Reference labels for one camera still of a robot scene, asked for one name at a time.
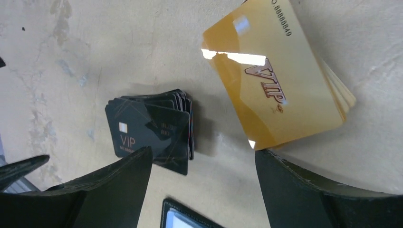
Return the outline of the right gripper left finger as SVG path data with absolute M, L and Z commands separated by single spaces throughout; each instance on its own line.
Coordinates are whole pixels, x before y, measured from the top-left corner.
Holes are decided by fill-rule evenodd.
M 149 147 L 45 191 L 0 191 L 3 228 L 135 228 L 150 178 Z

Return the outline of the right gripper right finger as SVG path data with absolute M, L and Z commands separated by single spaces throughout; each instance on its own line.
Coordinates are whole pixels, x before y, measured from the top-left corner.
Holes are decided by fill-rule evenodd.
M 273 228 L 400 228 L 403 197 L 346 185 L 293 164 L 270 150 L 255 153 Z

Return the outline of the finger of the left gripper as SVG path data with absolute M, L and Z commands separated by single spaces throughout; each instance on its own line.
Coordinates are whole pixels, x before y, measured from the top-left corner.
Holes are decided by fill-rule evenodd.
M 50 156 L 43 154 L 0 167 L 0 191 L 5 191 L 14 182 L 30 174 L 49 161 Z

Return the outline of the black card holder wallet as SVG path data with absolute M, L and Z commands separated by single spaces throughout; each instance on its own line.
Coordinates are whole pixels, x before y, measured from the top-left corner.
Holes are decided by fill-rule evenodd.
M 160 228 L 223 228 L 223 226 L 172 198 L 165 198 L 162 204 Z

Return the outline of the black VIP card stack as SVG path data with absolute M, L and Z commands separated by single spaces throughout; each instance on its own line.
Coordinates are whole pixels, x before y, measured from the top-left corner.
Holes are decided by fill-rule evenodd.
M 121 96 L 108 101 L 105 112 L 118 158 L 149 147 L 154 164 L 188 174 L 195 146 L 192 101 L 184 91 Z

